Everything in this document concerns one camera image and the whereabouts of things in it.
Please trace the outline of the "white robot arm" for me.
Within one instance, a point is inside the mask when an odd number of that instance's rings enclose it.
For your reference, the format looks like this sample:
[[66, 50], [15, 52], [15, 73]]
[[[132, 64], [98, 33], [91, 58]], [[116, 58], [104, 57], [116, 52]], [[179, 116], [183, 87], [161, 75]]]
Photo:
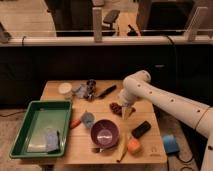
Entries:
[[119, 93], [124, 106], [144, 98], [207, 138], [201, 171], [213, 171], [213, 107], [164, 91], [150, 84], [151, 76], [140, 70], [124, 78]]

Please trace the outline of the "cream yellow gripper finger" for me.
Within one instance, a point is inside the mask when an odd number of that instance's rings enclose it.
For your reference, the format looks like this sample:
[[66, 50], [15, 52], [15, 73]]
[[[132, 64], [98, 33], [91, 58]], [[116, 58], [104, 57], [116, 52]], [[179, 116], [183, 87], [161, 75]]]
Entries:
[[131, 106], [123, 106], [122, 107], [122, 119], [127, 120], [132, 112], [133, 112], [133, 108]]

